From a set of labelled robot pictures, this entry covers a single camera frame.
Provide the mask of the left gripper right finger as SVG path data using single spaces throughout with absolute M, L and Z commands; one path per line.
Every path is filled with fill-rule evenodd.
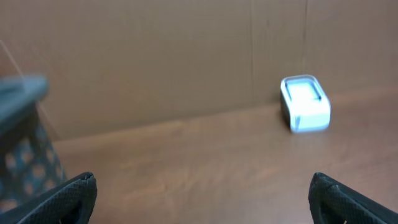
M 397 223 L 397 213 L 337 180 L 316 172 L 308 201 L 315 224 Z

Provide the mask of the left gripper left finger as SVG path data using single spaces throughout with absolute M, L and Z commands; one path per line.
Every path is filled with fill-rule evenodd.
M 1 215 L 1 223 L 86 224 L 97 197 L 94 174 L 84 172 L 28 203 Z

